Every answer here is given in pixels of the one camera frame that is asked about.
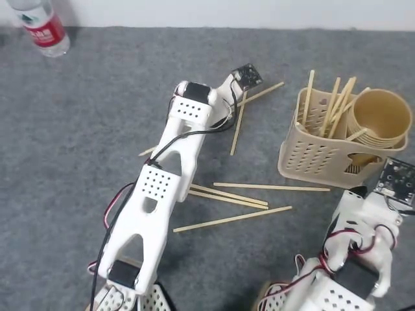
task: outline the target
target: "circuit board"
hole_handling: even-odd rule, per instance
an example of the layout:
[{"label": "circuit board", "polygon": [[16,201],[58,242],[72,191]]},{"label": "circuit board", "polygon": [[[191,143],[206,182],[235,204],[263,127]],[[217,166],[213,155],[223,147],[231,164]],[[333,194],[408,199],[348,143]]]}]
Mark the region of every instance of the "circuit board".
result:
[{"label": "circuit board", "polygon": [[250,63],[235,69],[232,71],[232,75],[243,91],[248,91],[263,81],[257,69]]},{"label": "circuit board", "polygon": [[389,157],[375,192],[412,207],[415,193],[415,166]]}]

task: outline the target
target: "gray carpet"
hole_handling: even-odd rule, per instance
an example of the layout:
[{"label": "gray carpet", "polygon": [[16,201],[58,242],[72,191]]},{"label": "gray carpet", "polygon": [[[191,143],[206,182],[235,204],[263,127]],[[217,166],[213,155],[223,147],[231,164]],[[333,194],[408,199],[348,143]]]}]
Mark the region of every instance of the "gray carpet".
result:
[{"label": "gray carpet", "polygon": [[[86,264],[104,236],[102,213],[133,181],[137,154],[160,138],[167,103],[181,80],[218,86],[252,62],[273,95],[249,105],[236,156],[231,132],[208,137],[195,183],[306,185],[287,180],[276,159],[299,89],[358,77],[355,90],[383,87],[415,108],[415,33],[231,29],[69,29],[58,59],[37,54],[19,32],[0,30],[0,309],[83,310]],[[410,143],[400,158],[415,163]],[[262,284],[289,280],[292,257],[317,254],[341,190],[235,190],[294,210],[186,233],[169,233],[158,270],[179,311],[249,310]],[[171,217],[182,225],[253,212],[188,197]],[[415,303],[415,221],[401,226],[392,288],[380,311]]]}]

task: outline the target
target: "white wall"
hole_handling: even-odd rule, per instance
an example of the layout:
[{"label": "white wall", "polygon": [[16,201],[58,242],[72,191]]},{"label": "white wall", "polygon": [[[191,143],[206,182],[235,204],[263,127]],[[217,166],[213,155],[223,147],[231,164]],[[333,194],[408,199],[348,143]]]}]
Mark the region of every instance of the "white wall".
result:
[{"label": "white wall", "polygon": [[[52,1],[71,26],[415,30],[414,0]],[[0,0],[0,24],[11,16]]]}]

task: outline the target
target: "black wire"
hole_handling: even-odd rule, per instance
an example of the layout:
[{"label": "black wire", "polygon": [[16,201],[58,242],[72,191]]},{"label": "black wire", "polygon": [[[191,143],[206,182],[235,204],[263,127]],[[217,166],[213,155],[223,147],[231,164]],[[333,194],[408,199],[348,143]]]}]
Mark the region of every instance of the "black wire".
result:
[{"label": "black wire", "polygon": [[415,305],[407,306],[406,308],[399,309],[398,311],[411,311],[411,310],[415,310]]},{"label": "black wire", "polygon": [[170,109],[171,109],[171,104],[173,103],[173,99],[175,98],[175,96],[173,95],[171,98],[170,98],[170,101],[169,101],[169,107],[167,107],[167,115],[166,115],[166,124],[167,124],[167,121],[169,120],[169,113],[170,113]]},{"label": "black wire", "polygon": [[415,211],[403,211],[403,210],[399,210],[398,212],[400,214],[403,214],[403,215],[415,216]]},{"label": "black wire", "polygon": [[108,229],[105,232],[104,240],[102,241],[101,248],[99,249],[99,252],[98,252],[97,265],[95,266],[95,271],[93,273],[92,288],[91,288],[91,299],[90,299],[90,302],[89,302],[90,303],[89,311],[93,311],[93,305],[94,305],[94,300],[95,300],[95,292],[97,291],[98,267],[101,263],[102,255],[104,254],[105,245],[106,245],[106,243],[108,242],[108,240],[111,236],[111,231],[112,231],[115,223],[117,222],[117,219],[118,219],[119,215],[123,211],[126,203],[130,199],[131,194],[132,194],[132,192],[134,191],[134,189],[136,187],[137,180],[138,180],[138,178],[134,182],[133,187],[131,187],[131,189],[128,191],[128,193],[125,196],[123,202],[121,203],[120,207],[118,208],[117,212],[115,213],[114,218],[110,223],[110,226],[108,227]]},{"label": "black wire", "polygon": [[234,111],[232,122],[228,122],[228,125],[224,124],[220,128],[214,128],[214,129],[204,130],[204,131],[193,131],[193,132],[187,132],[187,133],[180,134],[176,136],[175,138],[173,138],[171,141],[169,141],[162,149],[160,149],[160,151],[156,155],[154,155],[153,158],[148,158],[146,160],[146,164],[160,167],[158,163],[156,162],[157,158],[159,158],[159,156],[162,155],[162,153],[164,153],[172,144],[174,144],[179,139],[183,139],[183,138],[189,137],[190,135],[196,135],[196,134],[212,134],[212,133],[225,132],[229,130],[230,128],[232,128],[238,119],[237,99],[236,99],[235,92],[232,89],[232,84],[234,81],[235,79],[233,79],[230,84],[230,89],[231,89],[232,99],[233,99],[233,111]]},{"label": "black wire", "polygon": [[397,211],[399,214],[402,215],[415,216],[415,211],[404,211],[403,209],[396,209],[391,203],[389,203],[389,197],[385,196],[385,200],[390,210]]}]

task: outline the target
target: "mounting hole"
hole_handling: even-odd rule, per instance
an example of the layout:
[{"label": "mounting hole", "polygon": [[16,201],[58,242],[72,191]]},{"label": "mounting hole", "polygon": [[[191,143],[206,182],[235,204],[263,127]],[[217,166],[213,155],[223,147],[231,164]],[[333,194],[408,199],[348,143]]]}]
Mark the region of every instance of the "mounting hole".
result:
[{"label": "mounting hole", "polygon": [[153,200],[152,198],[145,198],[144,202],[143,202],[143,211],[145,211],[146,213],[150,214],[152,213],[157,206],[157,201]]}]

